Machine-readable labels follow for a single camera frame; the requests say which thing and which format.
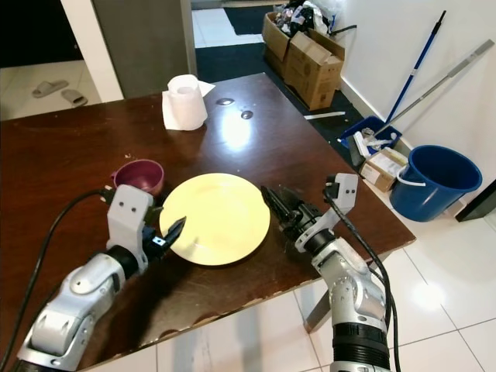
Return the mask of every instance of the slipper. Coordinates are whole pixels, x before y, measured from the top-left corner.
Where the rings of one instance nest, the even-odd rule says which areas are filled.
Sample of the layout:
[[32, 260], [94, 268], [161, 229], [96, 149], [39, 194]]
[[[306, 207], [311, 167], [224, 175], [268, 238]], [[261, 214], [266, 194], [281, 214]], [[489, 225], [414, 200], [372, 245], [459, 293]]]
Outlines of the slipper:
[[88, 99], [74, 89], [62, 91], [62, 97], [69, 101], [72, 107], [84, 106], [88, 103]]
[[31, 94], [34, 98], [42, 98], [46, 97], [47, 95], [51, 95], [55, 91], [65, 88], [68, 85], [69, 83], [67, 83], [65, 80], [57, 80], [52, 83], [49, 83], [48, 81], [42, 81]]

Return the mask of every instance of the toilet paper roll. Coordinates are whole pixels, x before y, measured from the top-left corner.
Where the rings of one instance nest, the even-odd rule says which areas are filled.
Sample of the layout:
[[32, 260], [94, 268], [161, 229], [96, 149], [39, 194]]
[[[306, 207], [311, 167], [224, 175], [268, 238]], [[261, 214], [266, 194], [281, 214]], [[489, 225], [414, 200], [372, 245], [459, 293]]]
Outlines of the toilet paper roll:
[[167, 129], [195, 130], [207, 119], [198, 79], [194, 75], [174, 77], [164, 92], [164, 125]]

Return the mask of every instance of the purple bowl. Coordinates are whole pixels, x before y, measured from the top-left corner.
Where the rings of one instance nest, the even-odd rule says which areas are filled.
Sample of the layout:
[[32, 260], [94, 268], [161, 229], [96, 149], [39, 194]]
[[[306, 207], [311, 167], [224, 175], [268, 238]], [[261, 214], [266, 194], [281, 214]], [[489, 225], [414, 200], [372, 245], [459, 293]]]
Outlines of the purple bowl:
[[110, 177], [116, 188], [128, 184], [153, 196], [159, 196], [164, 188], [164, 169], [153, 160], [134, 160], [124, 164]]

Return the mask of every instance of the black cable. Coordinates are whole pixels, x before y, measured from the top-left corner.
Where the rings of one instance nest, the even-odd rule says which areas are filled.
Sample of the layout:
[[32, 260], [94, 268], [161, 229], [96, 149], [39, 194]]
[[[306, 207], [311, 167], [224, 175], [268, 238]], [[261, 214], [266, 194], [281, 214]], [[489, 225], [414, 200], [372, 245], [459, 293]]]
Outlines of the black cable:
[[2, 358], [2, 363], [0, 363], [0, 372], [2, 372], [5, 369], [5, 366], [7, 365], [7, 361], [9, 360], [12, 349], [14, 348], [14, 343], [16, 342], [17, 333], [19, 332], [19, 328], [21, 326], [22, 317], [24, 316], [24, 312], [26, 311], [26, 307], [28, 305], [29, 298], [31, 297], [31, 293], [33, 292], [34, 285], [36, 283], [36, 279], [38, 278], [38, 274], [40, 273], [41, 265], [43, 264], [43, 260], [45, 259], [45, 254], [47, 253], [48, 244], [50, 243], [50, 239], [52, 238], [52, 235], [53, 235], [56, 227], [58, 226], [61, 219], [78, 202], [80, 202], [81, 200], [84, 200], [84, 199], [86, 199], [92, 195], [102, 195], [103, 192], [105, 192], [105, 190], [92, 190], [92, 191], [85, 192], [84, 194], [78, 196], [73, 201], [71, 201], [64, 208], [64, 210], [57, 216], [55, 221], [53, 221], [53, 224], [50, 227], [50, 230], [48, 231], [48, 234], [46, 235], [45, 240], [43, 241], [43, 244], [41, 245], [40, 252], [38, 253], [38, 260], [36, 261], [36, 265], [34, 267], [33, 273], [31, 274], [31, 278], [29, 279], [28, 287], [26, 289], [26, 293], [24, 294], [24, 298], [22, 299], [21, 307], [19, 309], [19, 312], [17, 313], [17, 318], [16, 318], [15, 324], [14, 324], [14, 330], [12, 331], [12, 335], [11, 335], [11, 338], [9, 340], [9, 344], [7, 345], [7, 348], [5, 349], [5, 354]]
[[[370, 272], [384, 285], [383, 278], [375, 272], [375, 270], [370, 269]], [[394, 352], [394, 366], [396, 367], [396, 372], [401, 372], [400, 367], [400, 351], [399, 351], [399, 341], [398, 341], [398, 313], [396, 311], [396, 303], [394, 302], [393, 294], [391, 294], [391, 307], [393, 309], [393, 352]]]
[[338, 33], [342, 33], [343, 31], [347, 31], [349, 29], [355, 29], [357, 27], [357, 25], [351, 25], [351, 26], [348, 26], [348, 27], [345, 27], [344, 29], [338, 29], [336, 31], [332, 31], [329, 36], [335, 36], [337, 35]]
[[386, 292], [386, 327], [389, 329], [389, 323], [391, 320], [391, 286], [389, 284], [389, 276], [386, 271], [386, 268], [382, 264], [381, 259], [377, 256], [377, 254], [374, 252], [371, 246], [365, 241], [365, 239], [360, 235], [360, 233], [357, 231], [357, 228], [354, 226], [354, 224], [344, 215], [343, 212], [341, 212], [341, 209], [336, 205], [336, 203], [332, 200], [332, 196], [328, 193], [327, 188], [324, 190], [324, 195], [326, 198], [326, 201], [331, 205], [332, 209], [336, 214], [339, 216], [339, 218], [343, 221], [345, 226], [348, 228], [348, 230], [355, 236], [355, 238], [359, 241], [359, 243], [365, 248], [367, 253], [369, 253], [370, 257], [372, 257], [372, 261], [377, 265], [379, 268], [379, 271], [381, 272], [381, 275], [384, 279], [384, 290]]
[[[48, 301], [53, 297], [53, 295], [55, 295], [55, 292], [58, 291], [59, 287], [60, 287], [60, 284], [57, 284], [55, 287], [53, 287], [52, 290], [50, 291], [50, 293], [41, 302], [38, 310], [36, 310], [35, 315], [33, 316], [33, 319], [31, 319], [31, 323], [29, 324], [29, 328], [30, 329], [31, 329], [31, 327], [33, 327], [34, 322], [40, 316], [40, 313], [42, 312], [42, 310], [45, 308], [45, 306], [47, 306]], [[21, 365], [21, 363], [22, 363], [21, 360], [16, 359], [15, 360], [15, 363], [14, 363], [14, 366], [12, 367], [12, 369], [10, 370], [10, 372], [17, 372], [17, 371], [24, 371], [24, 370], [26, 370], [26, 367], [23, 367]]]

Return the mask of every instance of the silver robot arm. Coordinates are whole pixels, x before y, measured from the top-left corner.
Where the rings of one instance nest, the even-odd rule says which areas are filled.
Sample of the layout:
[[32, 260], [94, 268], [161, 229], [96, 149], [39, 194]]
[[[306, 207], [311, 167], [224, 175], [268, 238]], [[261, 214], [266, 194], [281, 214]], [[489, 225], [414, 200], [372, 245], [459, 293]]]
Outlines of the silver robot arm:
[[[326, 189], [344, 214], [355, 205], [357, 184], [355, 174], [328, 178]], [[339, 216], [331, 208], [322, 214], [287, 188], [279, 193], [262, 188], [262, 195], [296, 249], [312, 255], [313, 267], [329, 288], [334, 332], [331, 372], [388, 372], [385, 295], [372, 281], [365, 260], [334, 235]]]
[[96, 322], [110, 309], [116, 295], [150, 260], [159, 259], [179, 237], [185, 219], [174, 223], [161, 239], [144, 219], [153, 206], [151, 195], [119, 186], [107, 218], [110, 239], [105, 253], [92, 257], [63, 281], [57, 296], [37, 317], [17, 354], [16, 370], [78, 368]]

